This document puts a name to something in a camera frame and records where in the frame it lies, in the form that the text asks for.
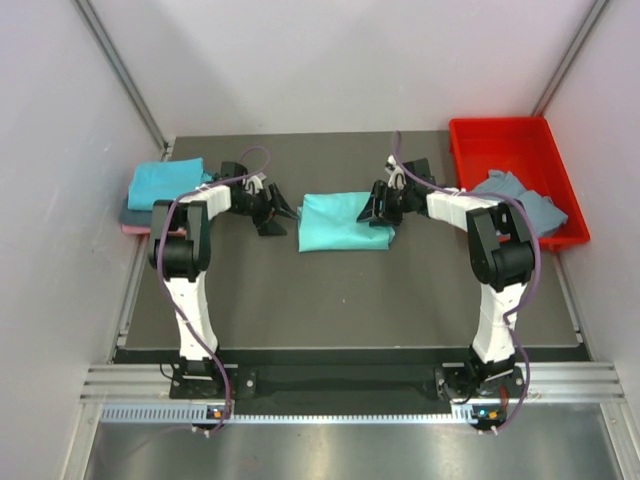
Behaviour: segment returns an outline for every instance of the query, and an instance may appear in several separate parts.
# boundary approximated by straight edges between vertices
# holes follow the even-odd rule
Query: cloth
[[[211,180],[211,175],[203,169],[202,158],[142,163],[129,185],[127,207],[151,211],[156,200],[173,200]]]
[[[370,195],[305,195],[302,208],[298,209],[298,251],[388,250],[395,236],[393,227],[370,227],[356,221]]]
[[[522,202],[539,237],[552,236],[569,219],[566,213],[553,204],[551,198],[543,197],[534,190],[528,190],[517,198]]]
[[[500,193],[508,197],[518,198],[527,191],[520,180],[511,172],[489,170],[489,178],[473,189],[478,193]]]
[[[500,193],[519,200],[539,237],[552,236],[569,219],[566,213],[553,204],[551,198],[543,197],[534,190],[525,189],[520,180],[511,172],[489,170],[489,178],[473,191]]]

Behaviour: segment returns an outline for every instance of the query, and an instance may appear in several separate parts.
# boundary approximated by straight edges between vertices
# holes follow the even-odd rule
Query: teal cloth
[[[174,200],[191,192],[211,175],[205,173],[202,158],[177,162],[148,162],[138,165],[129,185],[129,210],[151,211],[156,200]]]
[[[307,194],[298,209],[299,252],[315,250],[388,250],[391,226],[370,227],[356,219],[369,200],[368,192]]]

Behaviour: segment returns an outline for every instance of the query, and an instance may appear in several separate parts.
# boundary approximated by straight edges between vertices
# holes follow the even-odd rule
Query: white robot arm
[[[246,168],[237,163],[224,162],[220,176],[233,178],[246,174]],[[286,230],[274,220],[275,215],[296,218],[295,212],[287,205],[275,184],[269,185],[269,193],[262,180],[264,176],[254,175],[244,182],[211,187],[202,185],[198,193],[182,199],[171,219],[163,252],[164,283],[175,304],[187,317],[185,321],[178,313],[176,319],[180,332],[180,358],[185,371],[189,366],[199,374],[203,372],[202,362],[211,360],[210,354],[200,345],[189,331],[187,322],[210,351],[218,349],[209,318],[209,308],[205,292],[205,275],[211,258],[209,223],[218,214],[232,212],[248,215],[261,236],[286,235]],[[160,200],[153,206],[151,235],[149,241],[149,261],[155,268],[160,252],[159,243],[171,201]],[[186,235],[176,232],[184,230]]]
[[[426,159],[405,164],[412,173],[435,184]],[[481,384],[513,372],[515,349],[509,332],[516,314],[504,315],[519,302],[533,270],[531,237],[512,206],[494,200],[461,196],[456,188],[434,191],[406,178],[390,156],[390,177],[374,184],[358,221],[400,225],[403,214],[417,212],[469,233],[471,267],[481,283],[478,331],[470,347],[474,383]]]

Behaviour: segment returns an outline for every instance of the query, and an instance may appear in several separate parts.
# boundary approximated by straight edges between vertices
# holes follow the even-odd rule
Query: white wall
[[[594,353],[640,423],[640,2],[616,0],[547,117],[592,240],[564,255]]]
[[[93,0],[166,134],[528,115],[591,0]]]
[[[159,149],[69,0],[6,3],[0,45],[0,476],[35,480],[104,353],[134,248],[118,203]]]

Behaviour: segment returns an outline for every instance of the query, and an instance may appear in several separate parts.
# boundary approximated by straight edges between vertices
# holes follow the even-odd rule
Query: purple cable
[[[218,181],[215,181],[215,182],[212,182],[212,183],[208,183],[202,189],[194,190],[193,192],[183,193],[182,195],[178,196],[171,203],[171,206],[169,207],[169,210],[167,212],[167,219],[164,222],[164,226],[162,227],[162,233],[160,235],[160,244],[158,245],[158,262],[156,264],[156,270],[157,270],[157,273],[158,273],[158,280],[160,281],[160,288],[163,291],[163,293],[166,295],[166,297],[169,299],[169,303],[171,303],[171,305],[173,306],[173,309],[176,311],[176,313],[178,315],[180,315],[180,318],[182,318],[182,320],[185,322],[185,325],[186,325],[187,329],[189,330],[189,333],[193,336],[194,340],[198,343],[198,345],[200,345],[204,349],[205,352],[207,352],[211,356],[211,359],[214,361],[214,363],[216,364],[216,367],[220,371],[220,375],[222,375],[222,380],[224,382],[225,413],[224,413],[223,417],[220,419],[220,422],[211,431],[211,433],[215,433],[220,428],[222,428],[222,425],[224,424],[224,420],[226,418],[229,418],[229,415],[231,414],[231,386],[229,385],[229,377],[227,376],[227,372],[224,369],[224,365],[222,364],[220,359],[216,356],[215,352],[212,351],[211,348],[209,348],[209,346],[205,343],[204,340],[202,340],[200,335],[198,335],[198,333],[194,330],[193,326],[189,322],[189,319],[187,318],[185,313],[182,311],[182,309],[176,304],[176,302],[171,297],[171,293],[169,292],[169,288],[164,283],[162,257],[163,257],[163,254],[164,254],[164,247],[165,247],[165,245],[167,243],[167,236],[169,234],[169,227],[171,225],[171,219],[173,218],[173,214],[175,213],[176,208],[178,206],[178,203],[180,203],[180,200],[182,200],[184,198],[187,198],[187,197],[190,197],[191,195],[195,195],[197,193],[206,192],[207,190],[210,190],[210,189],[212,189],[214,187],[219,187],[220,185],[228,185],[230,183],[236,183],[236,182],[239,182],[241,180],[245,180],[247,178],[250,178],[253,175],[257,175],[258,173],[261,173],[271,163],[271,154],[269,153],[269,150],[267,150],[263,146],[257,145],[257,146],[249,147],[248,149],[246,149],[242,153],[242,155],[240,155],[240,159],[238,160],[238,163],[242,163],[244,158],[249,153],[251,153],[251,152],[253,152],[255,150],[260,150],[260,151],[264,152],[264,154],[267,157],[265,162],[264,162],[264,164],[262,165],[262,167],[260,167],[255,172],[247,173],[246,175],[242,175],[242,176],[239,176],[239,177],[225,178],[225,179],[218,180]]]
[[[395,161],[398,164],[398,166],[402,169],[404,174],[406,176],[408,176],[409,178],[411,178],[412,180],[414,180],[414,181],[416,181],[416,182],[418,182],[418,183],[420,183],[420,184],[422,184],[422,185],[424,185],[426,187],[429,187],[429,188],[435,190],[436,192],[445,193],[447,195],[453,195],[453,192],[451,192],[449,190],[446,190],[446,189],[444,189],[442,187],[439,187],[437,185],[433,185],[433,184],[431,184],[429,182],[426,182],[422,178],[420,178],[417,175],[414,175],[413,173],[411,173],[404,166],[404,164],[402,163],[402,160],[400,159],[400,144],[401,143],[402,143],[402,134],[398,130],[396,130],[395,132],[393,132],[393,135],[391,136],[391,155],[393,155],[393,158],[395,159]],[[532,243],[532,247],[533,247],[533,269],[534,269],[533,270],[533,278],[531,280],[531,285],[529,286],[529,288],[525,292],[524,296],[520,299],[520,303],[518,303],[518,305],[516,305],[511,310],[505,312],[505,314],[502,317],[502,320],[505,323],[505,325],[507,326],[507,330],[509,331],[509,335],[511,336],[511,341],[513,342],[513,345],[515,346],[516,349],[520,350],[520,352],[522,353],[522,358],[524,359],[525,382],[524,382],[524,387],[523,387],[523,390],[522,390],[522,395],[520,395],[520,398],[518,399],[518,403],[516,403],[516,406],[513,408],[513,411],[511,412],[511,415],[509,415],[509,417],[507,417],[505,422],[497,429],[497,431],[500,432],[500,431],[504,430],[505,428],[507,428],[507,426],[509,426],[511,424],[513,419],[520,412],[520,409],[522,408],[522,404],[524,403],[524,400],[527,397],[527,393],[529,391],[529,385],[531,383],[531,365],[530,365],[530,361],[529,361],[529,355],[527,354],[527,351],[525,350],[525,348],[522,345],[522,343],[520,343],[520,340],[518,340],[516,332],[511,328],[511,322],[509,321],[509,315],[514,314],[516,312],[519,312],[525,306],[527,306],[529,304],[529,302],[535,296],[536,292],[538,291],[538,284],[540,283],[540,271],[542,269],[541,254],[540,254],[540,243],[538,242],[538,235],[536,234],[535,228],[533,227],[533,224],[531,223],[531,220],[529,219],[529,216],[527,215],[527,212],[525,212],[525,210],[522,207],[522,205],[520,205],[520,203],[517,202],[513,197],[509,197],[507,195],[502,195],[502,194],[499,194],[499,193],[473,193],[473,192],[461,192],[461,193],[458,193],[458,195],[461,196],[461,197],[499,198],[500,200],[503,200],[503,201],[509,203],[510,205],[512,205],[518,211],[518,213],[520,214],[520,216],[524,220],[524,223],[527,225],[527,229],[529,230],[529,233],[531,234],[531,243]]]

